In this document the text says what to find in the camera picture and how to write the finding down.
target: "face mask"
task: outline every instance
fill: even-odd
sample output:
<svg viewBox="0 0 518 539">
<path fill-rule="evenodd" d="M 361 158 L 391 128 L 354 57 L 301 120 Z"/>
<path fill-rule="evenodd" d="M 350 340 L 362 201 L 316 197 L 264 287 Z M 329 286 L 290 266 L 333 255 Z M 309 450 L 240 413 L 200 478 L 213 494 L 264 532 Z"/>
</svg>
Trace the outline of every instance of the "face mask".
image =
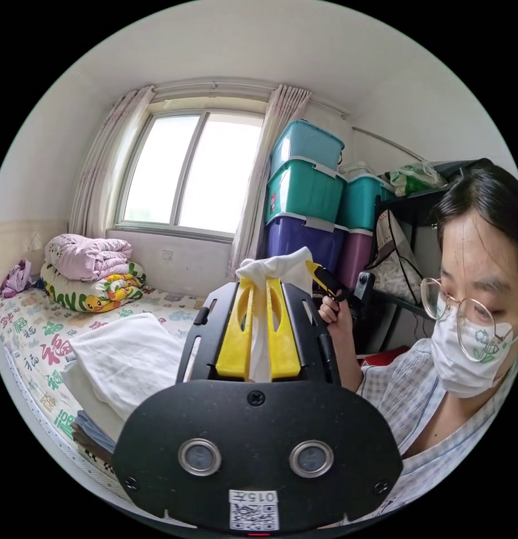
<svg viewBox="0 0 518 539">
<path fill-rule="evenodd" d="M 505 376 L 495 380 L 498 369 L 504 362 L 511 346 L 517 341 L 512 327 L 507 323 L 496 326 L 497 335 L 507 335 L 499 344 L 491 344 L 481 361 L 468 358 L 462 351 L 457 334 L 457 308 L 452 306 L 443 318 L 435 323 L 431 338 L 431 351 L 435 369 L 444 389 L 452 396 L 468 399 L 495 387 Z M 485 343 L 492 338 L 488 329 L 465 322 L 462 342 L 466 350 L 483 351 Z"/>
</svg>

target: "storage box lid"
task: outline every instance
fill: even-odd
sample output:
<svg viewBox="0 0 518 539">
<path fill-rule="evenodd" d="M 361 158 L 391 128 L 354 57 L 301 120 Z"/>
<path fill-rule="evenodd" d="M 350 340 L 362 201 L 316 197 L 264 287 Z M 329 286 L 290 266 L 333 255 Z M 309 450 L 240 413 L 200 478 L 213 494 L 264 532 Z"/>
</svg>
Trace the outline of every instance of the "storage box lid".
<svg viewBox="0 0 518 539">
<path fill-rule="evenodd" d="M 340 174 L 346 174 L 347 172 L 358 170 L 359 168 L 363 168 L 364 170 L 367 170 L 373 176 L 376 176 L 375 171 L 367 163 L 364 163 L 363 161 L 358 161 L 357 163 L 347 163 L 346 165 L 340 165 L 338 170 Z"/>
<path fill-rule="evenodd" d="M 287 127 L 285 129 L 283 129 L 283 133 L 279 136 L 279 139 L 277 139 L 276 145 L 274 146 L 274 149 L 279 144 L 279 141 L 286 135 L 289 128 L 291 128 L 293 125 L 296 125 L 296 124 L 302 124 L 302 125 L 305 125 L 307 127 L 311 127 L 313 129 L 316 129 L 317 131 L 320 131 L 321 133 L 324 133 L 324 135 L 328 135 L 329 137 L 331 137 L 332 139 L 338 141 L 341 144 L 341 151 L 343 151 L 345 149 L 345 143 L 340 138 L 336 137 L 335 135 L 332 135 L 331 133 L 329 133 L 325 129 L 322 129 L 318 125 L 311 124 L 307 120 L 292 120 L 292 122 L 289 122 L 287 124 Z"/>
<path fill-rule="evenodd" d="M 268 226 L 272 221 L 274 221 L 278 217 L 292 217 L 293 219 L 304 221 L 304 226 L 309 226 L 312 229 L 324 230 L 324 232 L 333 232 L 336 229 L 342 230 L 343 232 L 349 232 L 348 228 L 341 225 L 335 225 L 334 223 L 330 223 L 329 221 L 325 221 L 323 219 L 317 219 L 316 217 L 305 217 L 303 215 L 297 215 L 296 213 L 283 213 L 283 212 L 277 213 L 276 215 L 271 217 L 270 220 L 266 223 L 266 226 Z"/>
<path fill-rule="evenodd" d="M 349 234 L 363 234 L 364 236 L 373 236 L 373 232 L 366 229 L 347 229 Z"/>
<path fill-rule="evenodd" d="M 373 180 L 382 184 L 382 187 L 384 187 L 387 191 L 390 191 L 391 193 L 395 193 L 395 187 L 393 187 L 393 185 L 390 185 L 387 181 L 384 181 L 382 178 L 379 178 L 378 176 L 375 176 L 373 174 L 358 174 L 357 176 L 354 176 L 354 178 L 351 178 L 351 179 L 345 178 L 345 181 L 348 184 L 351 184 L 356 180 L 361 180 L 362 178 L 372 178 Z"/>
<path fill-rule="evenodd" d="M 324 165 L 321 165 L 320 163 L 317 163 L 316 161 L 312 161 L 311 159 L 308 159 L 307 157 L 292 156 L 290 159 L 285 161 L 285 163 L 283 163 L 281 167 L 279 167 L 276 171 L 274 171 L 274 173 L 270 171 L 270 179 L 268 180 L 268 182 L 272 181 L 279 174 L 279 171 L 281 169 L 286 168 L 293 161 L 305 161 L 306 163 L 310 163 L 311 165 L 313 165 L 313 168 L 315 170 L 322 172 L 322 174 L 326 174 L 330 178 L 339 178 L 340 180 L 347 181 L 346 178 L 341 176 L 341 174 L 339 174 L 335 170 L 325 167 Z"/>
</svg>

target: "woman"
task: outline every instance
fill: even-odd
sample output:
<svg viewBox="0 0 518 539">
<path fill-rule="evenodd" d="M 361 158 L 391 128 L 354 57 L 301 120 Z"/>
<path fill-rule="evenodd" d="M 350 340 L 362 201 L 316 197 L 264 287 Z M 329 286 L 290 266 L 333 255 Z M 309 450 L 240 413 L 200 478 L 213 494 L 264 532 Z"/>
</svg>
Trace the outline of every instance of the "woman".
<svg viewBox="0 0 518 539">
<path fill-rule="evenodd" d="M 421 285 L 436 320 L 430 339 L 387 367 L 360 368 L 347 303 L 324 298 L 320 308 L 343 386 L 384 415 L 403 457 L 398 483 L 364 519 L 443 480 L 481 439 L 518 370 L 518 181 L 497 166 L 465 172 L 436 215 L 441 278 Z"/>
</svg>

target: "plaid shirt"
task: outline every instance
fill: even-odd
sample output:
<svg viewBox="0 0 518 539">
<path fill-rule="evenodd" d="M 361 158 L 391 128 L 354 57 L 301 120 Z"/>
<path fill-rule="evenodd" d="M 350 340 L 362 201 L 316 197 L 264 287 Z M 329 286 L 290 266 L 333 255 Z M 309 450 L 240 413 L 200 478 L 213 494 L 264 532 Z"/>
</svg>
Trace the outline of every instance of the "plaid shirt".
<svg viewBox="0 0 518 539">
<path fill-rule="evenodd" d="M 357 394 L 373 404 L 388 421 L 402 455 L 427 425 L 446 393 L 434 369 L 430 339 L 421 339 L 386 367 L 363 366 L 362 371 L 364 378 Z M 517 371 L 518 361 L 498 391 L 462 427 L 435 446 L 405 459 L 401 477 L 381 507 L 355 522 L 398 509 L 447 477 L 489 428 Z"/>
</svg>

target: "eyeglasses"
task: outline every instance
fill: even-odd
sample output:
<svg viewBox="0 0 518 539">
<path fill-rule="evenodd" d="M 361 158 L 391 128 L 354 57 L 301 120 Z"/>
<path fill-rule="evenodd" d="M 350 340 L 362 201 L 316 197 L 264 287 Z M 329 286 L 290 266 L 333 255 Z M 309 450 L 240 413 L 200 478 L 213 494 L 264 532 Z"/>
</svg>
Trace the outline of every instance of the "eyeglasses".
<svg viewBox="0 0 518 539">
<path fill-rule="evenodd" d="M 472 361 L 482 362 L 493 357 L 513 331 L 497 335 L 496 321 L 485 305 L 472 298 L 458 302 L 444 290 L 440 280 L 426 278 L 421 282 L 421 302 L 435 321 L 449 313 L 452 304 L 457 306 L 457 337 L 462 351 Z"/>
</svg>

